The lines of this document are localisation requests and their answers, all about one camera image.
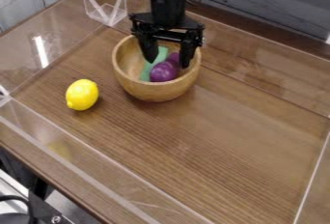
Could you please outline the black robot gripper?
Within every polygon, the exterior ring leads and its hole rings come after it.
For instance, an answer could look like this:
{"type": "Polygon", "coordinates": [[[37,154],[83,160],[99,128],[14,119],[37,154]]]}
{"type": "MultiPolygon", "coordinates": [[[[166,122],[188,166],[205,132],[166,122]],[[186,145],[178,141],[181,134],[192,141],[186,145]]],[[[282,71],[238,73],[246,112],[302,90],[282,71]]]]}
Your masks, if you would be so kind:
{"type": "Polygon", "coordinates": [[[202,46],[205,25],[186,15],[186,0],[150,0],[149,13],[130,14],[131,32],[138,38],[149,63],[160,55],[158,40],[181,43],[181,68],[190,67],[198,46],[202,46]]]}

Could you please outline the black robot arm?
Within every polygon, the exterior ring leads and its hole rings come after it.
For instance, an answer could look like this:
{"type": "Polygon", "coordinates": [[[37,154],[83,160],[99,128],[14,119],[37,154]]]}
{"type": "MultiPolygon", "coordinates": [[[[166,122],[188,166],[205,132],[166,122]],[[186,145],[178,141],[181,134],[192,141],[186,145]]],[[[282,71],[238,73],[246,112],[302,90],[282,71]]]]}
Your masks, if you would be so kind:
{"type": "Polygon", "coordinates": [[[197,48],[204,44],[205,25],[186,15],[188,0],[150,0],[152,12],[130,14],[131,33],[149,63],[160,55],[160,41],[177,42],[180,66],[190,67],[197,48]]]}

